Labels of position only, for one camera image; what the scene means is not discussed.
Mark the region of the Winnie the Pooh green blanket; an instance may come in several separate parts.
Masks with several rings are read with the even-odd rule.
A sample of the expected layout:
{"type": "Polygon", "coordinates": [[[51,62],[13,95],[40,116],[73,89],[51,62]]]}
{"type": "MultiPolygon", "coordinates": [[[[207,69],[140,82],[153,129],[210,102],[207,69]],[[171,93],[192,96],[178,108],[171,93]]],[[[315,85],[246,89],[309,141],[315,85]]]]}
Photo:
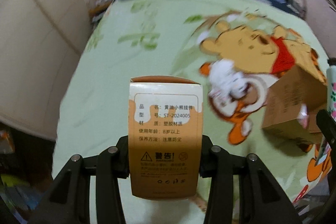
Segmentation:
{"type": "Polygon", "coordinates": [[[175,76],[210,86],[211,63],[234,61],[251,85],[245,101],[203,101],[203,132],[229,153],[256,153],[292,201],[329,174],[318,146],[266,134],[267,89],[298,64],[324,80],[327,54],[299,17],[255,0],[117,0],[88,40],[60,105],[53,174],[75,153],[97,155],[127,134],[129,82],[175,76]]]}

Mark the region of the orange cartoon paper box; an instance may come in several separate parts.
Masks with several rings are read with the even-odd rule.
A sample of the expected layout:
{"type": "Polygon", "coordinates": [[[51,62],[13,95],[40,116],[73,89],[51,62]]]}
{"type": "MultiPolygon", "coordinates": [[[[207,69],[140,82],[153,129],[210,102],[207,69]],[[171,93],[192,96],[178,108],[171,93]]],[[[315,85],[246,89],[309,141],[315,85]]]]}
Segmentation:
{"type": "Polygon", "coordinates": [[[203,131],[203,87],[171,76],[131,79],[128,151],[132,194],[175,200],[197,191],[203,131]]]}

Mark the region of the white plush dog toy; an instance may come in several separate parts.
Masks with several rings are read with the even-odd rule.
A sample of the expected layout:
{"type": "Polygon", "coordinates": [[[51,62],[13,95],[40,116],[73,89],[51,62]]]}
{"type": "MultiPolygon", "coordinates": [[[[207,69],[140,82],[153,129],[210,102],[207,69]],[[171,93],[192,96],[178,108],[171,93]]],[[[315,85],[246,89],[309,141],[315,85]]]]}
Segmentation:
{"type": "Polygon", "coordinates": [[[210,65],[209,96],[226,104],[238,100],[247,93],[248,84],[241,72],[235,71],[232,60],[221,59],[210,65]]]}

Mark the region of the brown cardboard box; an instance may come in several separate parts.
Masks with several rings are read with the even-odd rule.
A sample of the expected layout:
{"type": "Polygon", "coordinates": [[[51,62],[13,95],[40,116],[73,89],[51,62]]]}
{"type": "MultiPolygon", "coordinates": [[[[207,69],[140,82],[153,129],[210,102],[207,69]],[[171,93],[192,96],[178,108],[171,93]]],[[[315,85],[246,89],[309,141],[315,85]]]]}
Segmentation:
{"type": "Polygon", "coordinates": [[[327,103],[327,86],[295,65],[268,90],[262,130],[306,144],[319,144],[322,132],[316,124],[327,103]]]}

